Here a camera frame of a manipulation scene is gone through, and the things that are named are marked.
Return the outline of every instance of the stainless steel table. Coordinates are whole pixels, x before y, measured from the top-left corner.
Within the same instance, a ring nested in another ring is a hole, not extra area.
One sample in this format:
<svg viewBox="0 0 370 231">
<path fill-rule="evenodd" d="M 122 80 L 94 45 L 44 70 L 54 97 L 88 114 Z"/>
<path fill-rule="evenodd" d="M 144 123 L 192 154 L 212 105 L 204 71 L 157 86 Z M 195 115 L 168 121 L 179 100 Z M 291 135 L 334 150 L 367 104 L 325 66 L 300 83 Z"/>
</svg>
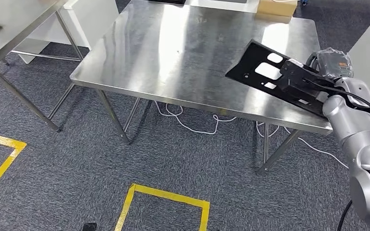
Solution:
<svg viewBox="0 0 370 231">
<path fill-rule="evenodd" d="M 70 43 L 75 49 L 78 59 L 63 57 L 63 59 L 71 61 L 81 61 L 83 56 L 71 37 L 62 17 L 58 13 L 60 7 L 67 0 L 0 0 L 0 60 L 22 42 L 33 30 L 40 26 L 52 14 L 56 14 L 60 25 L 65 34 L 69 38 Z M 61 59 L 58 56 L 48 56 L 41 54 L 28 55 Z M 45 121 L 52 129 L 59 131 L 59 127 L 50 119 L 60 107 L 66 96 L 69 94 L 74 84 L 71 84 L 61 99 L 57 102 L 55 108 L 50 115 L 46 117 L 29 99 L 27 99 L 15 86 L 0 73 L 0 83 L 4 85 L 10 92 L 16 95 L 23 103 L 25 103 L 33 112 L 35 112 L 43 121 Z"/>
<path fill-rule="evenodd" d="M 293 128 L 269 159 L 265 132 L 262 172 L 302 131 L 328 134 L 332 128 L 324 118 L 225 77 L 251 39 L 301 62 L 319 50 L 312 20 L 275 23 L 252 13 L 133 0 L 70 78 L 97 89 L 125 142 L 140 98 Z M 124 126 L 104 90 L 137 97 Z"/>
</svg>

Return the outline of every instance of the rectangular cutout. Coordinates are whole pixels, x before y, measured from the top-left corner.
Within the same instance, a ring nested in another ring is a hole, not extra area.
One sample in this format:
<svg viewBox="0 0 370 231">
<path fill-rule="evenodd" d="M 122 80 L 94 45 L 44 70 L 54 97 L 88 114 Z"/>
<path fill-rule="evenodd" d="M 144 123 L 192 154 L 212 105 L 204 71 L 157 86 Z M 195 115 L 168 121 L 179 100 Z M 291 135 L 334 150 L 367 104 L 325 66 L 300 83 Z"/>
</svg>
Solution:
<svg viewBox="0 0 370 231">
<path fill-rule="evenodd" d="M 261 63 L 257 66 L 255 72 L 272 80 L 277 80 L 281 76 L 280 70 L 268 63 Z"/>
<path fill-rule="evenodd" d="M 276 53 L 271 53 L 270 55 L 267 56 L 267 59 L 278 64 L 283 60 L 283 57 Z"/>
<path fill-rule="evenodd" d="M 267 88 L 270 88 L 270 89 L 274 89 L 275 87 L 277 87 L 276 85 L 274 85 L 271 82 L 266 83 L 264 86 L 267 87 Z"/>
<path fill-rule="evenodd" d="M 299 102 L 302 103 L 302 104 L 306 104 L 306 105 L 308 104 L 308 102 L 305 101 L 305 100 L 299 100 Z"/>
</svg>

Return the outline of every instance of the white cable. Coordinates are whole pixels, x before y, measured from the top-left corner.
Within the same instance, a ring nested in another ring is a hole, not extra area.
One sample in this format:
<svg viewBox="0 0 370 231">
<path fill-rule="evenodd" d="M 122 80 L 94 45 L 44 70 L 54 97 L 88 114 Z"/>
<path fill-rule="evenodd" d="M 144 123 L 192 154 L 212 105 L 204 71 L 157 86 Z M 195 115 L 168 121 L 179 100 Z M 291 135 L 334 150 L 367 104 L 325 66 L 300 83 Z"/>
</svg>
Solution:
<svg viewBox="0 0 370 231">
<path fill-rule="evenodd" d="M 217 115 L 213 115 L 213 118 L 216 120 L 216 126 L 215 126 L 215 131 L 214 131 L 214 132 L 196 131 L 196 130 L 193 130 L 192 128 L 190 128 L 190 127 L 185 126 L 185 125 L 184 125 L 184 124 L 179 120 L 178 116 L 179 116 L 180 114 L 182 114 L 182 112 L 184 112 L 184 109 L 182 108 L 182 106 L 179 106 L 179 107 L 181 108 L 181 112 L 180 112 L 179 114 L 174 114 L 174 113 L 172 113 L 172 112 L 170 112 L 170 111 L 168 110 L 168 104 L 166 103 L 166 104 L 165 104 L 165 110 L 167 110 L 167 112 L 170 114 L 170 115 L 167 115 L 167 114 L 163 114 L 163 113 L 160 111 L 157 101 L 154 101 L 154 103 L 155 103 L 155 105 L 157 106 L 157 108 L 158 108 L 158 112 L 159 112 L 161 115 L 163 115 L 163 116 L 174 116 L 174 117 L 176 118 L 176 120 L 178 120 L 178 122 L 182 125 L 182 127 L 187 128 L 188 130 L 193 131 L 193 132 L 196 132 L 196 133 L 202 133 L 202 134 L 207 134 L 207 135 L 213 135 L 213 134 L 215 134 L 215 133 L 216 133 L 216 131 L 218 130 L 218 124 L 219 124 L 219 122 L 230 122 L 230 121 L 233 121 L 234 119 L 236 119 L 236 117 L 233 117 L 232 119 L 229 119 L 229 120 L 221 120 L 221 119 L 219 119 L 219 118 L 218 118 L 218 116 L 217 116 Z"/>
<path fill-rule="evenodd" d="M 330 153 L 328 153 L 328 152 L 325 152 L 325 151 L 322 151 L 322 150 L 318 150 L 317 148 L 315 148 L 315 147 L 313 147 L 313 146 L 311 146 L 310 144 L 308 144 L 305 140 L 303 140 L 302 138 L 298 138 L 299 140 L 301 140 L 301 141 L 303 141 L 305 144 L 307 144 L 307 146 L 309 146 L 311 149 L 313 149 L 313 150 L 316 150 L 317 152 L 320 152 L 320 153 L 324 153 L 324 154 L 327 154 L 327 155 L 330 155 L 330 156 L 332 156 L 334 159 L 336 159 L 342 166 L 344 166 L 344 167 L 346 167 L 346 168 L 348 168 L 348 166 L 347 165 L 345 165 L 343 162 L 341 162 L 337 157 L 335 157 L 333 154 L 330 154 Z"/>
<path fill-rule="evenodd" d="M 158 109 L 158 112 L 163 115 L 163 116 L 174 116 L 176 118 L 176 120 L 178 120 L 178 122 L 186 129 L 190 130 L 190 131 L 193 131 L 193 132 L 196 132 L 196 133 L 202 133 L 202 134 L 208 134 L 208 135 L 213 135 L 217 132 L 218 130 L 218 124 L 219 122 L 230 122 L 230 121 L 233 121 L 234 119 L 236 119 L 236 117 L 232 118 L 232 119 L 229 119 L 229 120 L 221 120 L 218 118 L 217 115 L 213 115 L 213 118 L 216 120 L 216 126 L 215 126 L 215 131 L 214 132 L 205 132 L 205 131 L 196 131 L 196 130 L 193 130 L 192 128 L 189 128 L 187 126 L 185 126 L 178 118 L 179 115 L 181 115 L 183 112 L 184 112 L 184 109 L 182 108 L 182 106 L 179 106 L 180 109 L 181 109 L 181 112 L 178 113 L 178 114 L 174 114 L 172 113 L 171 111 L 168 110 L 168 104 L 166 103 L 165 104 L 165 110 L 170 114 L 170 115 L 167 115 L 167 114 L 164 114 L 161 112 L 161 110 L 159 109 L 159 106 L 158 106 L 158 103 L 157 101 L 154 101 L 155 105 L 157 106 L 157 109 Z M 263 125 L 264 123 L 261 123 L 259 124 L 257 121 L 256 121 L 256 130 L 257 130 L 257 133 L 261 136 L 261 137 L 264 137 L 264 135 L 262 135 L 259 131 L 259 126 Z M 273 136 L 277 131 L 278 129 L 280 128 L 280 126 L 277 126 L 276 130 L 269 135 L 269 137 Z M 325 151 L 322 151 L 322 150 L 319 150 L 313 146 L 311 146 L 309 143 L 307 143 L 305 140 L 303 140 L 302 138 L 298 138 L 299 140 L 301 140 L 302 142 L 304 142 L 308 147 L 310 147 L 311 149 L 317 151 L 317 152 L 320 152 L 320 153 L 324 153 L 324 154 L 327 154 L 327 155 L 330 155 L 332 156 L 335 160 L 337 160 L 341 165 L 343 165 L 344 167 L 348 168 L 347 165 L 345 165 L 343 162 L 341 162 L 337 157 L 335 157 L 333 154 L 330 154 L 328 152 L 325 152 Z"/>
<path fill-rule="evenodd" d="M 262 124 L 264 124 L 264 123 L 259 124 L 259 123 L 256 121 L 256 130 L 257 130 L 257 133 L 258 133 L 261 137 L 264 137 L 264 135 L 262 135 L 262 134 L 260 133 L 260 131 L 259 131 L 259 126 L 260 126 L 260 125 L 262 125 Z M 270 135 L 269 135 L 269 137 L 273 136 L 273 135 L 276 133 L 276 131 L 279 129 L 279 127 L 280 127 L 280 126 L 277 126 L 276 130 L 275 130 L 272 134 L 270 134 Z"/>
</svg>

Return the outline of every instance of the black cable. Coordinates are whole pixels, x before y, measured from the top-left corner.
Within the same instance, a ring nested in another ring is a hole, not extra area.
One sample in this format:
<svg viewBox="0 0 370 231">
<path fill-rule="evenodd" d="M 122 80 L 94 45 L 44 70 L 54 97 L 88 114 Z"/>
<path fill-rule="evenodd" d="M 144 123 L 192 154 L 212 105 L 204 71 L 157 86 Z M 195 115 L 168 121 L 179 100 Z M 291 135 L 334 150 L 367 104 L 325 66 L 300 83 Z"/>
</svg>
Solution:
<svg viewBox="0 0 370 231">
<path fill-rule="evenodd" d="M 340 223 L 338 223 L 337 231 L 341 231 L 341 228 L 343 227 L 345 215 L 347 215 L 347 212 L 350 209 L 351 205 L 352 205 L 352 200 L 350 200 L 350 202 L 348 202 L 348 204 L 345 207 L 343 213 L 341 214 Z"/>
<path fill-rule="evenodd" d="M 313 82 L 313 81 L 311 81 L 311 80 L 309 80 L 307 78 L 304 78 L 303 80 L 304 81 L 307 81 L 309 83 L 312 83 L 312 84 L 314 84 L 314 85 L 316 85 L 317 87 L 320 87 L 320 88 L 324 88 L 324 89 L 327 89 L 327 90 L 332 90 L 332 91 L 336 91 L 336 92 L 341 93 L 341 94 L 352 96 L 352 97 L 356 98 L 357 100 L 362 101 L 363 103 L 365 103 L 366 105 L 368 105 L 370 107 L 370 102 L 368 102 L 367 100 L 365 100 L 365 99 L 363 99 L 363 98 L 361 98 L 361 97 L 359 97 L 359 96 L 357 96 L 355 94 L 346 92 L 344 90 L 339 90 L 339 89 L 335 89 L 335 88 L 330 88 L 330 87 L 322 86 L 322 85 L 319 85 L 319 84 L 317 84 L 317 83 L 315 83 L 315 82 Z"/>
</svg>

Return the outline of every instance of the floor marking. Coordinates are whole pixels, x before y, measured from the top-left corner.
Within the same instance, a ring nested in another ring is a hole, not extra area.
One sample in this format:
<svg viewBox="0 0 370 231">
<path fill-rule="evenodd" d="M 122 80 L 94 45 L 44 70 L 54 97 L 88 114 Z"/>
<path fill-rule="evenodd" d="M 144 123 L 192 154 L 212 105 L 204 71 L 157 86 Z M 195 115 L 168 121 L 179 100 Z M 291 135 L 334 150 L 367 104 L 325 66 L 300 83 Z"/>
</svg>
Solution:
<svg viewBox="0 0 370 231">
<path fill-rule="evenodd" d="M 145 194 L 158 196 L 158 197 L 170 199 L 173 201 L 178 201 L 178 202 L 190 204 L 193 206 L 201 207 L 202 215 L 200 217 L 199 230 L 205 231 L 208 226 L 209 207 L 210 207 L 209 201 L 202 201 L 199 199 L 175 194 L 172 192 L 167 192 L 167 191 L 163 191 L 159 189 L 153 189 L 153 188 L 146 187 L 146 186 L 139 185 L 139 184 L 132 184 L 130 188 L 128 189 L 127 197 L 125 198 L 124 204 L 122 206 L 122 211 L 121 211 L 119 220 L 117 221 L 117 225 L 114 231 L 121 231 L 122 226 L 124 224 L 124 220 L 128 214 L 128 210 L 130 209 L 132 198 L 134 197 L 134 192 L 145 193 Z"/>
<path fill-rule="evenodd" d="M 3 136 L 0 136 L 0 144 L 14 148 L 14 151 L 6 158 L 3 164 L 0 166 L 0 177 L 9 168 L 19 153 L 26 147 L 26 143 L 21 141 L 12 140 Z"/>
</svg>

